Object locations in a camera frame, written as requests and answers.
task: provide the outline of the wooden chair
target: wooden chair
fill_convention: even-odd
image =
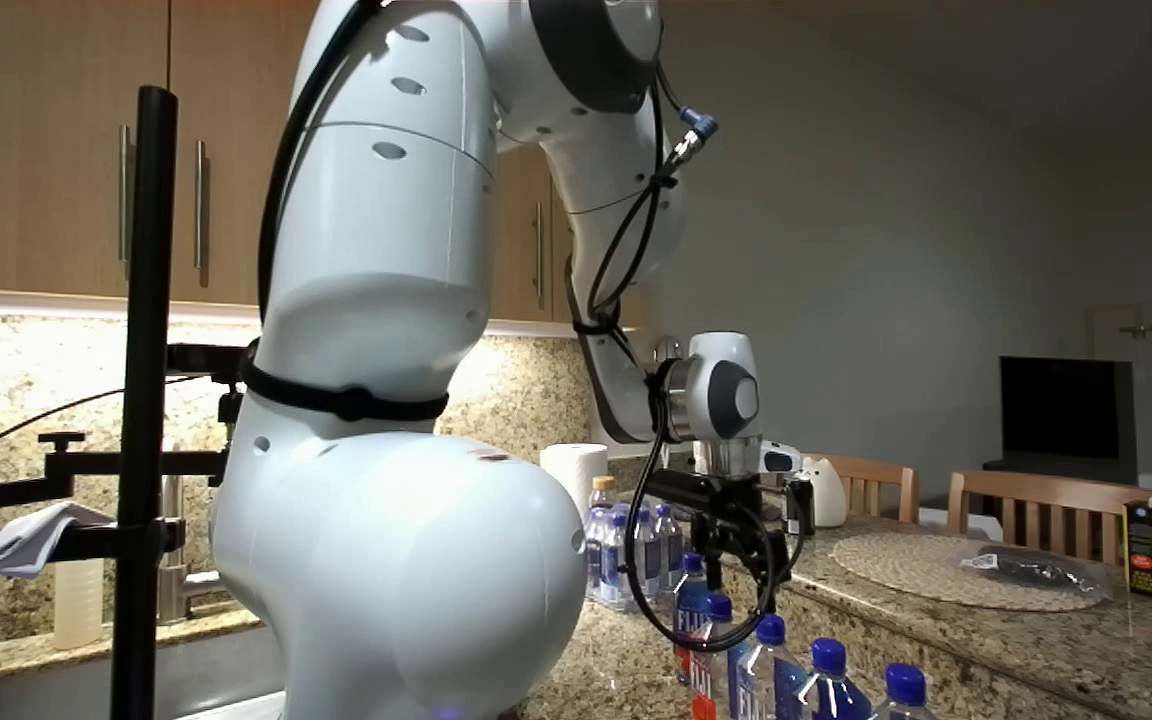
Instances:
[[[947,532],[969,532],[974,499],[998,499],[1007,545],[1122,565],[1126,505],[1149,497],[1149,489],[1098,485],[1079,474],[952,470]]]
[[[892,515],[921,525],[921,474],[910,465],[867,454],[824,454],[848,485],[848,515]]]

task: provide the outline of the black metal stand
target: black metal stand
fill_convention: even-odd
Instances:
[[[141,87],[108,717],[151,720],[177,96]]]

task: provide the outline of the kitchen counter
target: kitchen counter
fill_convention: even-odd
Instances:
[[[881,666],[914,659],[930,670],[941,717],[1139,717],[1152,720],[1152,600],[1114,594],[1075,611],[1000,611],[930,600],[844,572],[832,545],[867,532],[815,532],[779,591],[794,652],[813,634],[848,645],[858,678],[881,696]],[[220,611],[162,630],[165,645],[262,625],[253,611]],[[55,646],[48,634],[0,645],[0,670],[104,652]],[[585,603],[577,634],[553,674],[536,684],[524,720],[680,720],[684,686],[673,652],[642,616]]]

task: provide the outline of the television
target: television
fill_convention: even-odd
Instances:
[[[1128,359],[1000,357],[1000,414],[1000,466],[1135,485]]]

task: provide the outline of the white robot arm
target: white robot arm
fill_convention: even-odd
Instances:
[[[541,145],[577,228],[571,321],[603,425],[702,441],[653,485],[706,545],[790,575],[758,515],[743,335],[643,371],[616,296],[678,234],[684,145],[659,145],[656,0],[323,0],[262,239],[248,364],[214,551],[289,664],[289,720],[495,717],[566,652],[585,527],[536,465],[431,435],[488,322],[495,153]]]

